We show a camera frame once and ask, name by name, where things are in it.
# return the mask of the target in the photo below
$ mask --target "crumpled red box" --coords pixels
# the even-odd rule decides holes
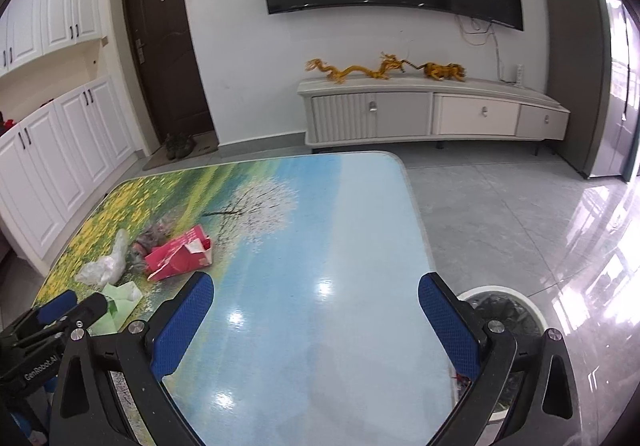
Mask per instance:
[[[149,270],[153,271],[147,279],[156,282],[199,267],[210,266],[212,253],[211,239],[205,234],[202,226],[197,225],[164,246],[153,248],[145,257]]]

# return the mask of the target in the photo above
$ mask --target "white blossom tree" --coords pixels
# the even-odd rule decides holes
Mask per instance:
[[[297,194],[286,182],[274,179],[252,180],[238,188],[229,203],[219,211],[202,214],[219,216],[218,246],[243,238],[258,247],[264,235],[284,229],[288,214],[297,205]]]

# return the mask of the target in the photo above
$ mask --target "metal bolt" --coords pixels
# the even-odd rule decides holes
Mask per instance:
[[[127,327],[127,329],[129,329],[129,332],[131,334],[138,334],[142,332],[144,328],[145,328],[145,323],[141,320],[132,321]]]
[[[504,325],[501,321],[491,320],[486,326],[489,327],[491,332],[495,332],[496,334],[504,332]]]
[[[81,340],[84,336],[84,329],[73,329],[71,331],[71,339],[73,341]]]
[[[549,337],[553,341],[560,341],[562,339],[562,333],[558,329],[551,328],[546,333],[549,334]]]

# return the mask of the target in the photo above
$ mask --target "tabletop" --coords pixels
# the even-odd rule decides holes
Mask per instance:
[[[214,301],[163,382],[207,445],[424,446],[454,406],[446,356],[417,299],[433,259],[404,168],[383,152],[317,154],[133,179],[70,241],[36,304],[156,220],[216,243]],[[149,318],[188,274],[127,272]],[[153,444],[122,398],[142,444]]]

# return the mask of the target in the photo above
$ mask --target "brown door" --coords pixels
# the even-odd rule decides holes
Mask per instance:
[[[184,0],[124,0],[129,42],[160,141],[213,130]]]

